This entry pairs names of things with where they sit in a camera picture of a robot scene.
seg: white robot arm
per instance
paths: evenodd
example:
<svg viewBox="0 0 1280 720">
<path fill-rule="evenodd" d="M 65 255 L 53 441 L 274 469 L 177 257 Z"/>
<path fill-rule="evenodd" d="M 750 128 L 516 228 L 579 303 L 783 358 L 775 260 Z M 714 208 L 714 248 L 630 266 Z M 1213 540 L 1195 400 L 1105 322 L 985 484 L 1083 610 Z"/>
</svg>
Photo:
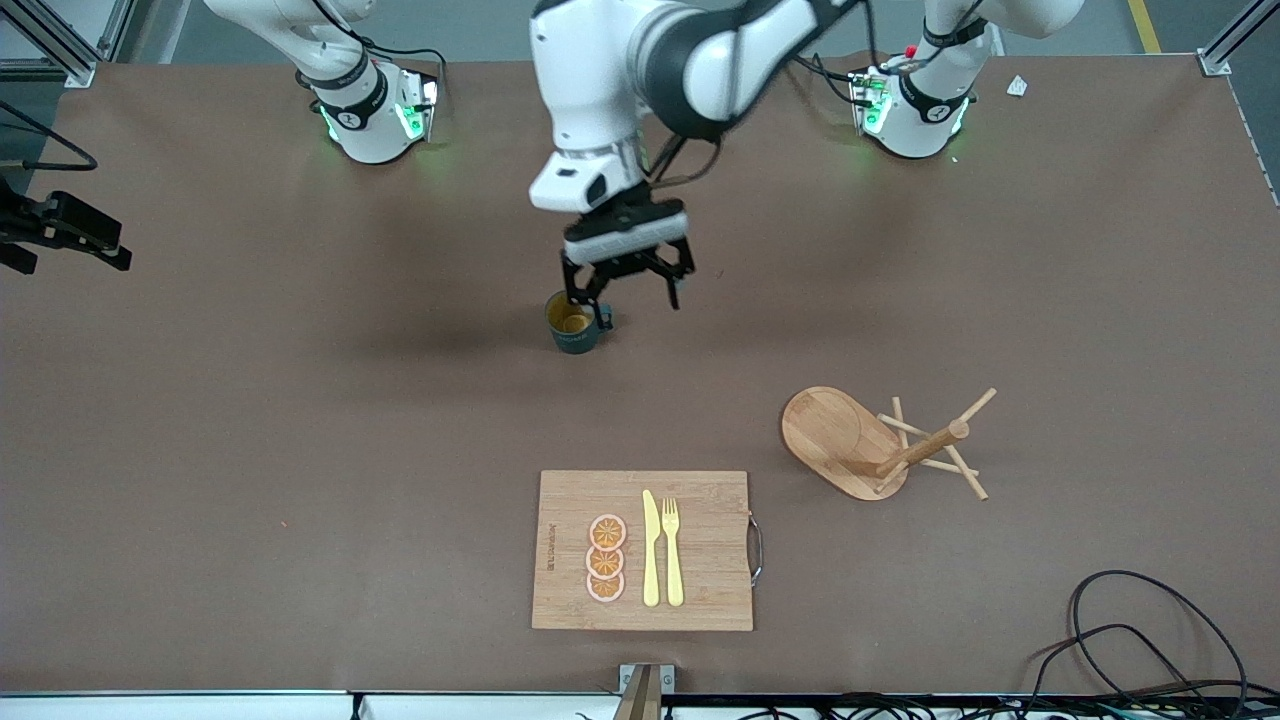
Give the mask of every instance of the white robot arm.
<svg viewBox="0 0 1280 720">
<path fill-rule="evenodd" d="M 1043 38 L 1062 29 L 1084 0 L 927 0 L 915 56 L 869 68 L 854 97 L 860 131 L 904 158 L 928 158 L 960 131 L 969 91 L 991 56 L 987 24 Z M 874 82 L 876 76 L 890 76 Z"/>
<path fill-rule="evenodd" d="M 329 136 L 351 159 L 387 163 L 426 137 L 435 78 L 370 58 L 335 23 L 367 18 L 376 0 L 205 0 L 214 14 L 274 45 L 320 99 Z"/>
<path fill-rule="evenodd" d="M 913 96 L 919 104 L 946 101 L 951 108 L 964 102 L 989 53 L 983 18 L 1014 32 L 1043 36 L 1070 20 L 1082 3 L 927 0 L 922 50 L 929 53 L 924 46 L 934 42 L 932 49 L 940 55 L 915 63 L 916 72 L 932 72 L 906 85 L 906 92 L 923 90 Z M 557 150 L 529 195 L 538 208 L 582 214 L 566 231 L 561 254 L 571 301 L 595 306 L 609 281 L 650 270 L 666 278 L 672 306 L 678 307 L 678 282 L 694 272 L 685 238 L 689 223 L 678 200 L 652 200 L 639 137 L 641 118 L 652 111 L 675 136 L 718 143 L 778 70 L 858 4 L 744 0 L 736 8 L 709 12 L 673 0 L 538 3 L 530 22 L 534 67 Z M 887 85 L 881 83 L 883 99 L 877 97 L 882 109 L 895 97 L 908 101 L 900 87 L 893 96 Z M 899 115 L 909 119 L 908 113 Z M 897 119 L 884 111 L 877 117 L 877 129 Z M 942 136 L 942 143 L 947 137 Z M 658 255 L 663 243 L 677 249 L 675 263 Z M 575 278 L 586 265 L 594 273 L 580 288 Z"/>
</svg>

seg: mug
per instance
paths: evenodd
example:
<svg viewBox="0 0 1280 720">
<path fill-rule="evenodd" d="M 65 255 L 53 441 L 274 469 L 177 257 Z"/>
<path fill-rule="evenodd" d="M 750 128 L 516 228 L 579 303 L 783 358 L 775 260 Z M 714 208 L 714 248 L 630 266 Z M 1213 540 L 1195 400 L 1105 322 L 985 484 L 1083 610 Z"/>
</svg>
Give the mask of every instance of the mug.
<svg viewBox="0 0 1280 720">
<path fill-rule="evenodd" d="M 547 325 L 552 329 L 552 340 L 562 352 L 570 355 L 588 352 L 600 341 L 600 334 L 607 332 L 596 324 L 595 310 L 590 305 L 573 305 L 563 290 L 547 300 L 544 310 Z M 613 329 L 613 310 L 608 305 L 600 305 L 600 316 L 604 327 Z"/>
</svg>

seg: brown paper tablecloth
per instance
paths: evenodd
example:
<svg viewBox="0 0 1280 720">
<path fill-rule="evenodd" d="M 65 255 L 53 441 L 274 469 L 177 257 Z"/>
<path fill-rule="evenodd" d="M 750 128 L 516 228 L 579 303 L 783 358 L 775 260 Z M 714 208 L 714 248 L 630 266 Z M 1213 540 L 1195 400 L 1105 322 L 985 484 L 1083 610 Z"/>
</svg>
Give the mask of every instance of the brown paper tablecloth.
<svg viewBox="0 0 1280 720">
<path fill-rule="evenodd" d="M 108 65 L 63 99 L 101 169 L 33 192 L 136 258 L 0 277 L 0 687 L 593 689 L 652 660 L 684 691 L 1028 689 L 1108 566 L 1280 678 L 1280 222 L 1190 56 L 995 59 L 923 161 L 783 77 L 678 191 L 685 309 L 617 283 L 579 357 L 540 322 L 566 218 L 526 197 L 530 65 L 451 68 L 448 142 L 388 167 L 328 143 L 292 74 Z M 996 386 L 964 446 L 991 501 L 927 469 L 837 493 L 780 438 L 813 384 L 924 427 Z M 539 470 L 595 468 L 750 473 L 755 632 L 530 629 Z M 1101 587 L 1103 620 L 1230 671 L 1156 594 Z M 1068 662 L 1050 689 L 1100 687 Z"/>
</svg>

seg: metal handle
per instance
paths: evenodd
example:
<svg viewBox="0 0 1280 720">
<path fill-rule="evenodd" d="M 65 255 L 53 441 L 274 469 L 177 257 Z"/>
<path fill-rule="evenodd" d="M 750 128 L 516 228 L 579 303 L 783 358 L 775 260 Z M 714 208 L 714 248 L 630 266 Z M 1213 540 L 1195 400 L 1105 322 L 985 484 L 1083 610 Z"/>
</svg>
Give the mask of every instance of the metal handle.
<svg viewBox="0 0 1280 720">
<path fill-rule="evenodd" d="M 760 582 L 760 573 L 764 571 L 764 533 L 760 532 L 760 524 L 755 521 L 755 515 L 750 511 L 746 512 L 746 521 L 748 527 L 755 530 L 755 570 L 751 571 L 751 587 L 754 588 Z"/>
</svg>

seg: fork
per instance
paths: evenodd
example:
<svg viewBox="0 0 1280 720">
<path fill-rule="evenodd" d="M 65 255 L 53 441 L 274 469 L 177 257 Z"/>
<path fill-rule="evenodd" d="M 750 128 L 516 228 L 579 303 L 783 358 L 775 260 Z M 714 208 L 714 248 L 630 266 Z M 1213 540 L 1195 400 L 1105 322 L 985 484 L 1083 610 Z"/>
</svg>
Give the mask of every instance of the fork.
<svg viewBox="0 0 1280 720">
<path fill-rule="evenodd" d="M 685 603 L 685 580 L 680 575 L 680 552 L 676 550 L 680 507 L 675 497 L 662 498 L 662 532 L 667 534 L 667 602 L 680 607 Z"/>
</svg>

